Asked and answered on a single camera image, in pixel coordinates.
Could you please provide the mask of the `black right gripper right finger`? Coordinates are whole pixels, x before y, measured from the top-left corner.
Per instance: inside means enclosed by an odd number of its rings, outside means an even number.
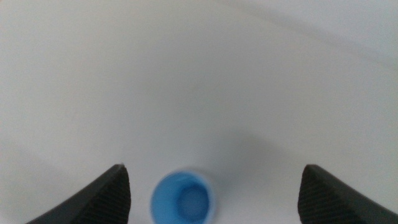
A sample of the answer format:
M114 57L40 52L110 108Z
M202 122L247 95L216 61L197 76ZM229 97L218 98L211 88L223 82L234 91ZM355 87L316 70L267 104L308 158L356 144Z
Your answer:
M305 166L297 202L302 223L397 224L397 214L315 164Z

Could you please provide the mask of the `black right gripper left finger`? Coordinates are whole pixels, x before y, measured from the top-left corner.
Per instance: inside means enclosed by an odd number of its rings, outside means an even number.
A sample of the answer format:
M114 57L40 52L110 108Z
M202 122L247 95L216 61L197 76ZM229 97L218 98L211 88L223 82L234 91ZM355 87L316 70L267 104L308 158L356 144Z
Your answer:
M123 164L116 164L28 224L127 224L130 209L128 172Z

